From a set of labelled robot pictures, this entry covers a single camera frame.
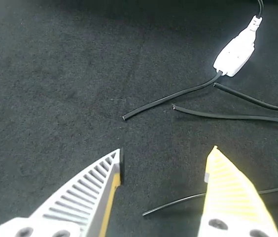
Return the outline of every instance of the dark gray carpet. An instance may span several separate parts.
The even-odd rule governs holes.
[[[217,54],[257,10],[256,3],[209,2],[0,0],[0,223],[29,216],[120,147],[126,180],[109,237],[196,236],[203,200],[149,220],[141,213],[204,191],[214,145],[257,189],[278,186],[278,124],[196,118],[172,111],[171,103],[121,118],[211,78]],[[257,37],[250,61],[220,82],[278,105],[278,5],[265,3]],[[278,116],[212,87],[173,102]],[[263,199],[278,226],[278,194]]]

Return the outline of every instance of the white cable connector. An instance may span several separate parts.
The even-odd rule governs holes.
[[[233,77],[244,66],[255,49],[256,31],[261,22],[262,17],[254,16],[248,27],[224,47],[213,64],[217,72]]]

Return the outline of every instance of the wire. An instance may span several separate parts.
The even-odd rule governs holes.
[[[263,10],[264,10],[264,3],[263,0],[257,0],[258,4],[259,4],[259,13],[257,15],[257,18],[261,18],[262,14],[263,14]]]
[[[198,112],[194,110],[185,109],[176,105],[173,105],[173,110],[186,113],[189,115],[195,115],[200,117],[212,118],[212,119],[233,119],[233,120],[261,120],[269,122],[278,122],[278,118],[267,116],[254,116],[254,115],[220,115]]]
[[[264,195],[264,194],[271,194],[271,193],[275,193],[275,192],[278,192],[278,188],[275,188],[275,189],[269,189],[269,190],[264,190],[264,191],[259,191],[258,194],[259,195]],[[192,195],[192,196],[188,196],[188,197],[185,197],[185,198],[181,198],[181,199],[178,199],[178,200],[175,200],[175,201],[171,201],[169,203],[166,203],[164,205],[161,205],[161,206],[158,206],[154,209],[151,209],[149,211],[145,211],[142,216],[147,216],[153,212],[156,212],[156,211],[159,211],[159,210],[162,210],[162,209],[165,209],[165,208],[168,208],[170,206],[174,206],[176,204],[179,204],[179,203],[182,203],[182,202],[186,202],[186,201],[189,201],[189,200],[193,200],[193,199],[196,199],[196,198],[202,198],[206,196],[206,193],[203,193],[203,194],[197,194],[197,195]]]
[[[158,206],[154,209],[151,209],[151,210],[148,210],[148,211],[145,211],[142,216],[146,216],[146,215],[149,215],[153,212],[156,212],[156,211],[159,211],[159,210],[162,210],[162,209],[165,209],[167,207],[170,207],[170,206],[173,206],[173,205],[176,205],[176,204],[179,204],[179,203],[182,203],[182,202],[186,202],[186,201],[189,201],[189,200],[193,200],[193,199],[196,199],[196,198],[202,198],[206,196],[205,193],[203,194],[196,194],[196,195],[192,195],[192,196],[188,196],[188,197],[185,197],[185,198],[181,198],[181,199],[178,199],[178,200],[175,200],[175,201],[171,201],[169,203],[166,203],[162,206]]]
[[[178,91],[178,92],[176,92],[176,93],[174,93],[172,95],[166,96],[166,97],[164,97],[162,99],[156,100],[156,101],[151,102],[151,103],[149,103],[147,105],[144,105],[144,106],[142,106],[140,108],[137,108],[137,109],[135,109],[135,110],[125,114],[123,116],[123,119],[126,121],[127,119],[131,118],[132,116],[135,116],[135,115],[137,115],[137,114],[139,114],[139,113],[141,113],[143,111],[146,111],[146,110],[151,109],[153,107],[156,107],[156,106],[158,106],[160,104],[163,104],[163,103],[165,103],[165,102],[167,102],[169,100],[172,100],[172,99],[174,99],[174,98],[176,98],[178,96],[185,95],[187,93],[194,92],[194,91],[197,91],[197,90],[201,90],[201,89],[203,89],[203,88],[213,84],[219,77],[221,77],[221,75],[222,75],[222,72],[219,71],[209,81],[207,81],[207,82],[205,82],[203,84],[197,85],[195,87],[191,87],[191,88],[188,88],[188,89],[185,89],[185,90]]]
[[[226,86],[224,86],[224,85],[221,85],[221,84],[219,84],[219,83],[217,83],[217,82],[215,82],[215,83],[213,84],[213,86],[214,86],[214,87],[217,87],[218,89],[220,89],[220,90],[222,90],[222,91],[225,91],[225,92],[227,92],[227,93],[229,93],[229,94],[231,94],[231,95],[237,96],[237,97],[239,97],[239,98],[241,98],[241,99],[243,99],[243,100],[246,100],[246,101],[248,101],[248,102],[251,102],[251,103],[253,103],[253,104],[255,104],[255,105],[259,105],[259,106],[264,107],[264,108],[266,108],[266,109],[277,110],[277,111],[278,111],[278,106],[276,106],[276,105],[271,105],[271,104],[265,103],[265,102],[263,102],[263,101],[260,101],[260,100],[258,100],[258,99],[255,99],[255,98],[253,98],[253,97],[251,97],[251,96],[248,96],[248,95],[245,95],[245,94],[243,94],[243,93],[241,93],[241,92],[238,92],[238,91],[236,91],[236,90],[234,90],[234,89],[231,89],[231,88],[229,88],[229,87],[226,87]]]

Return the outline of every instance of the screw hole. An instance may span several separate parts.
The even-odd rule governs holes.
[[[52,237],[69,237],[70,236],[70,232],[69,231],[58,231],[56,232]]]
[[[228,230],[227,224],[224,223],[223,221],[219,220],[219,219],[212,219],[212,220],[209,221],[208,224],[212,227],[217,228],[217,229]]]
[[[250,231],[249,235],[252,237],[268,237],[267,234],[265,234],[264,232],[262,232],[260,230],[252,230],[252,231]]]
[[[15,237],[29,237],[33,233],[33,229],[31,227],[26,227],[18,231]]]

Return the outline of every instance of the black carpet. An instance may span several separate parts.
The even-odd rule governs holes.
[[[278,124],[196,118],[203,112],[277,116],[213,87],[127,122],[147,102],[205,82],[257,3],[0,0],[0,224],[28,217],[84,167],[123,147],[125,185],[108,237],[196,236],[217,145],[259,190],[278,186]],[[278,5],[265,3],[256,51],[222,84],[278,105]],[[278,194],[263,197],[278,226]]]

